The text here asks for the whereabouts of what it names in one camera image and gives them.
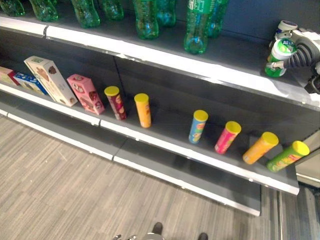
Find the snack box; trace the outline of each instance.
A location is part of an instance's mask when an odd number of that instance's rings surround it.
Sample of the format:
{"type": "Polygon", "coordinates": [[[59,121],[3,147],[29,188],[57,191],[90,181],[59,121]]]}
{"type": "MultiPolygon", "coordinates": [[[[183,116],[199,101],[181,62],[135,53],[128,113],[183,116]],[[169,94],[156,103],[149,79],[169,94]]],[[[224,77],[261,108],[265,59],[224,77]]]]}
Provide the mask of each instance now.
{"type": "Polygon", "coordinates": [[[25,89],[33,90],[42,95],[48,94],[41,83],[34,76],[17,72],[13,78],[25,89]]]}
{"type": "Polygon", "coordinates": [[[24,60],[24,63],[54,101],[69,107],[78,102],[52,60],[31,56],[24,60]]]}
{"type": "Polygon", "coordinates": [[[73,74],[67,81],[86,111],[99,115],[105,110],[90,78],[73,74]]]}
{"type": "Polygon", "coordinates": [[[0,66],[0,82],[18,86],[19,83],[14,79],[15,72],[12,69],[0,66]]]}

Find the green can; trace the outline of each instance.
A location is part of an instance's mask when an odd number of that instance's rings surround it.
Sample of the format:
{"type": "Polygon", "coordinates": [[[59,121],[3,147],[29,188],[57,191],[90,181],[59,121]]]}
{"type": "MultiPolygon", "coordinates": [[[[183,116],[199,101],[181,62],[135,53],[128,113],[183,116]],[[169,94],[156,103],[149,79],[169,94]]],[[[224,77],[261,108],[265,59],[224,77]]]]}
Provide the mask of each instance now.
{"type": "MultiPolygon", "coordinates": [[[[271,54],[268,56],[268,63],[274,63],[289,59],[297,51],[296,45],[288,38],[282,38],[275,41],[271,54]]],[[[278,78],[285,74],[285,68],[264,68],[265,73],[269,77],[278,78]]]]}
{"type": "Polygon", "coordinates": [[[310,153],[309,147],[302,141],[294,141],[291,146],[266,163],[266,167],[276,173],[310,153]]]}

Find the person's foot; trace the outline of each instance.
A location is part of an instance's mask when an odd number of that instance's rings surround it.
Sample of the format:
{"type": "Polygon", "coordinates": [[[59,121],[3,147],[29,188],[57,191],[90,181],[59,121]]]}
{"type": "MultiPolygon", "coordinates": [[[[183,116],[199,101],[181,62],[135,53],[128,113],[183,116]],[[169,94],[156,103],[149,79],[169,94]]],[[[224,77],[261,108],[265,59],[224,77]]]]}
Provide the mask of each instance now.
{"type": "Polygon", "coordinates": [[[208,240],[208,234],[205,232],[200,233],[198,240],[208,240]]]}
{"type": "Polygon", "coordinates": [[[161,222],[157,222],[154,226],[153,226],[153,229],[152,229],[152,232],[154,234],[159,234],[161,235],[162,234],[162,229],[163,229],[163,225],[161,222]]]}

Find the pink box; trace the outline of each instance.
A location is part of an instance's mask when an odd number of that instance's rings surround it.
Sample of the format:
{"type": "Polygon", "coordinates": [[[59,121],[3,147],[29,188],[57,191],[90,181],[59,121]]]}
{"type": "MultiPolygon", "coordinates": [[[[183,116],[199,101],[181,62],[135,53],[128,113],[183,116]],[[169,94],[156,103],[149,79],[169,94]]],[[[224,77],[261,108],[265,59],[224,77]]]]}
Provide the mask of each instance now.
{"type": "Polygon", "coordinates": [[[99,115],[105,110],[90,78],[73,74],[67,81],[86,111],[99,115]]]}
{"type": "Polygon", "coordinates": [[[15,86],[20,85],[17,82],[17,80],[14,79],[15,74],[16,73],[12,69],[0,66],[0,82],[4,82],[15,86]]]}

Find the shelf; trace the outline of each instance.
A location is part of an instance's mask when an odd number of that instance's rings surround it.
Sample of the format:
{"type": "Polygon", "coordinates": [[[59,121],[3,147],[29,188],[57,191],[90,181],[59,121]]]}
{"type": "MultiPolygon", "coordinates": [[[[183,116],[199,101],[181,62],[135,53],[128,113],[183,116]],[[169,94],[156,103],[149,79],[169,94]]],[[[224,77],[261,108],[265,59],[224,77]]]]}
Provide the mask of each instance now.
{"type": "Polygon", "coordinates": [[[49,95],[40,95],[32,90],[25,89],[22,86],[12,86],[3,82],[0,83],[0,90],[43,107],[69,115],[73,118],[88,122],[91,125],[99,125],[100,119],[97,115],[85,111],[80,102],[77,102],[72,106],[72,108],[70,108],[53,101],[49,95]]]}
{"type": "Polygon", "coordinates": [[[113,160],[224,205],[260,215],[261,186],[257,183],[131,139],[113,160]]]}
{"type": "Polygon", "coordinates": [[[126,102],[125,109],[128,117],[126,120],[120,121],[115,119],[110,106],[107,106],[106,111],[99,116],[101,119],[100,126],[137,141],[148,143],[237,175],[250,182],[259,183],[294,195],[299,193],[294,165],[288,166],[278,173],[273,173],[266,167],[268,159],[282,151],[280,146],[273,148],[266,157],[261,158],[255,164],[248,165],[242,160],[242,154],[253,144],[254,137],[244,133],[239,134],[227,153],[220,155],[214,151],[214,145],[223,130],[220,126],[208,122],[200,142],[192,144],[188,140],[193,119],[191,114],[170,112],[151,106],[152,126],[150,128],[142,128],[139,124],[134,103],[132,101],[126,102]]]}
{"type": "Polygon", "coordinates": [[[7,117],[90,153],[112,160],[126,138],[101,131],[77,119],[0,92],[0,109],[7,117]]]}
{"type": "Polygon", "coordinates": [[[14,19],[0,13],[0,28],[33,34],[29,24],[47,24],[44,31],[47,40],[80,46],[320,111],[320,95],[308,94],[303,88],[311,76],[309,69],[289,69],[285,76],[278,79],[264,74],[263,68],[269,54],[266,45],[222,35],[210,39],[205,54],[191,55],[183,48],[186,26],[182,21],[178,21],[173,28],[161,28],[157,39],[141,40],[137,37],[135,17],[131,11],[125,13],[122,21],[101,18],[99,27],[88,29],[79,26],[70,4],[58,4],[58,12],[62,17],[53,23],[37,21],[31,13],[14,19]]]}

